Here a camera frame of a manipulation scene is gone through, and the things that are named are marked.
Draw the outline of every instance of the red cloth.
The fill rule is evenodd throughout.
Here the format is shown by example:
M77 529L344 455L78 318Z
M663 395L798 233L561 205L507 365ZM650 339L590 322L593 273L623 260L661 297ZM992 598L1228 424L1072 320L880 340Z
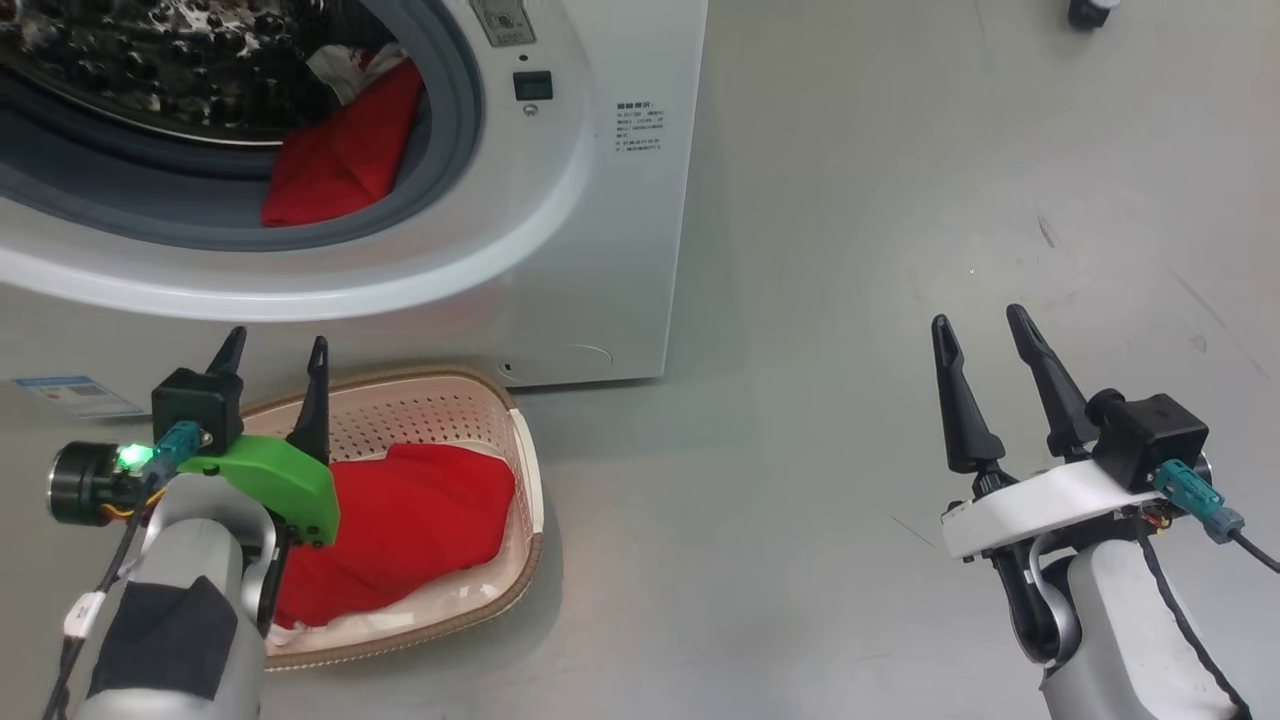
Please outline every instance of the red cloth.
M387 197L421 94L422 78L404 60L325 122L291 132L271 170L262 224L332 220Z
M493 560L516 492L497 457L448 445L397 445L385 460L334 462L342 523L332 547L289 552L275 624L328 624L403 600Z

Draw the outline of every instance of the cable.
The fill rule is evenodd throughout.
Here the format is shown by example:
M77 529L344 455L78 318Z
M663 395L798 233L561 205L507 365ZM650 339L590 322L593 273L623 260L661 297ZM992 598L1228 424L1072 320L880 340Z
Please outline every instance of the cable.
M147 505L146 505L145 510L150 510L151 506L154 506L156 502L159 502L160 498L164 497L164 493L165 493L166 489L169 489L169 488L160 488L151 497L148 497L147 498ZM115 505L111 505L110 502L104 502L101 505L101 510L102 510L102 512L106 512L108 515L110 515L115 520L128 520L129 518L133 516L133 511L132 510L120 510L119 507L116 507Z
M138 484L138 492L133 497L133 506L140 507L142 501L147 497L151 487L160 479L157 473L148 473L142 483ZM124 566L124 559L129 555L129 547L133 544L134 536L138 534L138 528L142 525L143 512L133 512L129 515L128 524L124 525L124 537L120 538L120 544L115 547L115 555L111 557L110 565L106 566L106 573L102 575L102 580L97 583L95 592L106 592L111 589L115 584L116 578L120 574L120 568ZM67 682L72 676L72 670L76 669L76 661L79 659L81 650L84 648L84 638L64 638L63 639L63 653L58 667L58 679L54 680L54 691L49 694L49 702L45 705L45 712L41 715L44 720L55 720L58 717L65 717L67 715Z
M1196 637L1196 630L1192 629L1192 624L1187 620L1187 615L1183 609L1178 606L1178 598L1174 597L1172 588L1169 587L1169 579L1165 578L1165 571L1160 568L1160 559L1156 557L1156 548L1151 547L1151 539L1143 534L1138 536L1138 544L1142 547L1142 556L1147 560L1147 568L1151 574L1156 578L1156 588L1160 591L1160 597L1164 598L1165 606L1169 611L1174 614L1174 623L1178 624L1179 632L1183 634L1183 639L1187 644L1192 646L1196 651L1196 657L1199 664L1210 675L1213 676L1213 682L1217 683L1219 689L1226 694L1226 698L1231 701L1233 705L1239 710L1230 720L1253 720L1253 712L1249 710L1249 705L1244 702L1240 693L1231 685L1231 682L1226 679L1222 674L1221 667L1213 662L1210 657L1208 651L1204 650L1204 644Z
M1266 552L1262 552L1262 548L1249 542L1249 538L1244 537L1244 533L1242 533L1240 530L1231 530L1226 533L1226 536L1234 539L1235 544L1243 547L1245 552L1257 557L1258 562L1266 565L1274 573L1280 573L1280 561L1276 561L1275 557L1271 557Z

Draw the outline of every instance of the plastic laundry basket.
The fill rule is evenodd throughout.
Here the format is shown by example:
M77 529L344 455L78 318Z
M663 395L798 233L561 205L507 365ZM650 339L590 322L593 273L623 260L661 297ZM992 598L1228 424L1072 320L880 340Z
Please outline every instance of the plastic laundry basket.
M302 396L244 411L244 432L284 437ZM380 655L484 623L529 588L543 546L543 487L529 427L498 384L456 368L374 375L333 384L329 393L333 461L383 457L397 443L448 443L500 457L516 496L498 556L419 588L374 612L308 628L284 646L268 642L268 669L298 669Z

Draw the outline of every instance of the black fabric cover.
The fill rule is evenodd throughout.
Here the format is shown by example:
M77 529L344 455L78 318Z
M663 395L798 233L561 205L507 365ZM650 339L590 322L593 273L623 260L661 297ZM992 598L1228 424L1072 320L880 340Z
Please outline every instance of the black fabric cover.
M214 700L236 638L236 609L201 575L187 589L129 583L88 696L147 688Z

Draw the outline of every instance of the gray floor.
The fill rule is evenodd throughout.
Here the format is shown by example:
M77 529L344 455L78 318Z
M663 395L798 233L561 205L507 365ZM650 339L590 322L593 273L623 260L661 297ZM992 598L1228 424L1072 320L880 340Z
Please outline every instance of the gray floor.
M713 1L667 378L521 397L553 539L512 615L271 675L264 717L1044 717L993 573L941 550L968 479L938 311L1009 469L1048 462L1018 301L1087 393L1206 419L1220 487L1280 550L1280 5L1125 0L1093 37L1062 5ZM3 398L0 694L29 717L109 548L32 480L50 430L84 427ZM1280 583L1189 524L1157 548L1280 715Z

